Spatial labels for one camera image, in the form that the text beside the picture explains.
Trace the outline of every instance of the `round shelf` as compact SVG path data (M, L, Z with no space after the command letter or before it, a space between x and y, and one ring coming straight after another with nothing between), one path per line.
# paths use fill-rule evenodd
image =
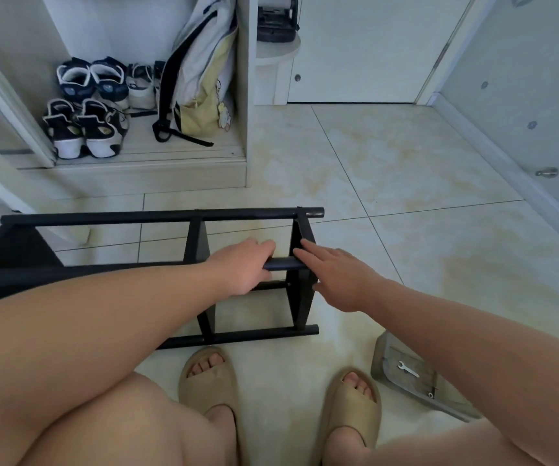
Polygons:
M291 60L299 52L299 47L301 47L299 34L292 42L257 42L256 65L274 65Z

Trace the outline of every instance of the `beige slide sandal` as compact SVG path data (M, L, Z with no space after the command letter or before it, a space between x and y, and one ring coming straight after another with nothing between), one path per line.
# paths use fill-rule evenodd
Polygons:
M342 380L349 373L359 376L372 391L374 401ZM381 424L381 395L375 382L357 368L344 368L333 377L322 408L321 423L312 454L311 466L321 466L325 443L338 427L355 429L368 448L374 448Z
M224 362L203 373L187 377L191 368L201 360L208 359L213 353L219 353ZM249 466L249 455L245 444L243 417L238 402L237 376L228 355L219 347L206 347L191 355L184 364L178 382L178 401L204 415L211 407L226 405L234 413L237 427L238 464Z

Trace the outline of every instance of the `white door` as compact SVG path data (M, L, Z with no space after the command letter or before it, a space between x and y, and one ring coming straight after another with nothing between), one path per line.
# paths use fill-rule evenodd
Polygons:
M288 101L413 103L469 2L302 0Z

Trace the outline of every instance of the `black strap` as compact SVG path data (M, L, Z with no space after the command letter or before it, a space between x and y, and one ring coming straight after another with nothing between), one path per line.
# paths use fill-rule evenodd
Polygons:
M176 88L176 80L178 79L178 72L180 71L182 61L184 61L184 57L191 48L193 41L200 35L206 24L208 24L211 19L216 17L217 10L206 16L205 20L202 21L184 41L182 41L180 46L178 46L165 63L163 74L161 75L161 85L159 88L159 119L152 125L152 131L155 133L155 139L159 142L167 142L171 135L174 134L177 137L181 137L182 139L199 145L204 145L205 147L213 146L212 142L195 139L194 137L185 135L176 129L170 128L170 121L167 119L167 116L170 112L171 100ZM167 134L167 138L161 137L160 134L162 133Z
M191 137L190 135L183 134L177 129L170 128L169 119L159 119L152 125L152 132L155 133L155 139L159 142L167 142L172 135L180 137L181 139L188 140L189 142L196 143L198 145L203 145L204 147L212 147L215 145L213 142L206 142L206 140L197 139ZM167 137L161 137L161 134L167 134Z

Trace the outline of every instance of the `black and white sneaker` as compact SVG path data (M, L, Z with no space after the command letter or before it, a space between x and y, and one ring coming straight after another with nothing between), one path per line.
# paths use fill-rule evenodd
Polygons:
M80 105L83 100L92 97L96 83L89 67L88 61L73 57L57 68L57 81L66 100Z
M47 135L55 146L59 158L82 156L84 138L82 130L74 122L74 106L65 99L52 99L42 117Z
M156 109L155 75L150 65L131 64L128 66L128 103L135 109Z
M101 99L120 111L128 109L126 65L113 57L105 57L93 62L89 69Z
M82 127L93 156L106 158L120 153L122 140L128 132L128 119L123 112L101 101L86 99L76 121Z

